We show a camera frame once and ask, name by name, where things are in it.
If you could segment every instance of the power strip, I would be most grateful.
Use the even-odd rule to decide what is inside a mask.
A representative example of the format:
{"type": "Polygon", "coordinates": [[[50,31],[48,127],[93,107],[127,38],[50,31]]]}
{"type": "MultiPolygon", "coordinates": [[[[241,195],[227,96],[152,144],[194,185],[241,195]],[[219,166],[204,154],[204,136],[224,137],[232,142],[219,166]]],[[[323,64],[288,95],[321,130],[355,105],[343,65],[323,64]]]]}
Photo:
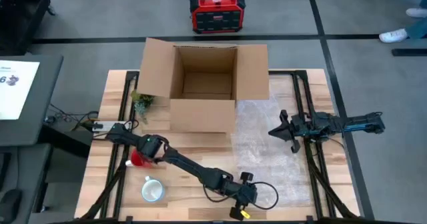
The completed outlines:
{"type": "Polygon", "coordinates": [[[121,123],[126,126],[127,129],[131,129],[132,123],[130,121],[96,121],[92,131],[93,132],[106,132],[111,130],[114,124],[121,123]]]}

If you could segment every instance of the gray floor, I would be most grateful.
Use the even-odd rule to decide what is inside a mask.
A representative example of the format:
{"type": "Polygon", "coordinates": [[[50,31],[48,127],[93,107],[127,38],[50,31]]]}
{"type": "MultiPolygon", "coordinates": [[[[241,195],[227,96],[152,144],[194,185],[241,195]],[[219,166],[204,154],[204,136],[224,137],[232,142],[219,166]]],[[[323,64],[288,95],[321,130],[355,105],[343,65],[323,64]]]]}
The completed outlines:
{"type": "MultiPolygon", "coordinates": [[[[419,0],[316,0],[326,33],[373,34],[413,23],[407,7],[419,0]]],[[[46,16],[38,38],[188,36],[187,0],[52,0],[58,12],[46,16]]],[[[243,34],[316,34],[308,0],[246,0],[243,34]]],[[[266,43],[270,67],[326,68],[320,42],[242,41],[266,43]]],[[[425,223],[427,219],[427,57],[393,57],[396,47],[427,47],[427,39],[386,45],[378,40],[328,41],[349,115],[383,111],[386,131],[354,135],[368,194],[377,219],[425,223]]],[[[97,110],[109,69],[137,69],[144,43],[34,45],[33,53],[65,58],[52,102],[68,112],[97,110]]],[[[62,154],[60,160],[72,160],[62,154]]],[[[52,212],[33,223],[71,218],[83,176],[83,160],[72,179],[49,188],[52,212]],[[54,196],[63,195],[60,199],[54,196]]]]}

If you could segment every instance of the robotic arm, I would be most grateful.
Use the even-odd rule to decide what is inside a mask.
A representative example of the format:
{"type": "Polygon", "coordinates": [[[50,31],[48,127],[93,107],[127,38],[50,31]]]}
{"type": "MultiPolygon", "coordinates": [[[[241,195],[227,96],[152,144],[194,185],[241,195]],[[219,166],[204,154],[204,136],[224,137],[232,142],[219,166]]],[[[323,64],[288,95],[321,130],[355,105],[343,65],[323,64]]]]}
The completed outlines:
{"type": "Polygon", "coordinates": [[[305,121],[304,116],[293,115],[288,121],[286,110],[280,112],[279,127],[268,132],[268,135],[280,138],[284,141],[292,141],[292,153],[297,153],[300,144],[295,137],[308,137],[310,139],[326,141],[329,135],[351,131],[365,131],[367,133],[382,133],[385,126],[379,112],[369,113],[363,116],[341,118],[325,112],[314,112],[311,120],[305,121]]]}
{"type": "Polygon", "coordinates": [[[165,161],[175,165],[184,171],[196,176],[203,188],[209,189],[219,195],[236,200],[235,207],[231,208],[230,217],[242,221],[244,209],[249,203],[255,204],[258,195],[255,184],[249,183],[253,178],[251,173],[243,172],[240,179],[243,183],[233,181],[233,175],[218,168],[203,167],[196,162],[179,154],[178,151],[169,145],[169,141],[159,135],[144,135],[142,137],[130,133],[125,125],[116,123],[106,139],[126,145],[135,146],[137,151],[146,159],[159,163],[165,161]],[[163,146],[164,154],[156,157],[157,152],[163,146]]]}

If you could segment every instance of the white paper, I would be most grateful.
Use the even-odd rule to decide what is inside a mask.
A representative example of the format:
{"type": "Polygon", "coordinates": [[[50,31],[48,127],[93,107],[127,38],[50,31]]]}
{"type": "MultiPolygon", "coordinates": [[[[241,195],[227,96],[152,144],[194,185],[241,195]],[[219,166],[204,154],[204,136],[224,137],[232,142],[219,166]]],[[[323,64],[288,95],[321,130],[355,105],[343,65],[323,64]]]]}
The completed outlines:
{"type": "Polygon", "coordinates": [[[19,118],[39,64],[0,61],[0,120],[19,118]]]}

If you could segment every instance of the green plant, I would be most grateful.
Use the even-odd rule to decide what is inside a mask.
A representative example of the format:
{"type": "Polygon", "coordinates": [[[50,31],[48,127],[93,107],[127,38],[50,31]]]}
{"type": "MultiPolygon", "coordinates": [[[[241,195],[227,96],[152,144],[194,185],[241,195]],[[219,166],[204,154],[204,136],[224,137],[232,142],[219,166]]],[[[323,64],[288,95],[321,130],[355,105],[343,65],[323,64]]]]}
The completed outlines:
{"type": "Polygon", "coordinates": [[[131,92],[131,98],[134,103],[133,108],[135,109],[135,112],[144,118],[148,107],[153,103],[154,96],[139,94],[136,92],[136,90],[133,90],[131,92]]]}

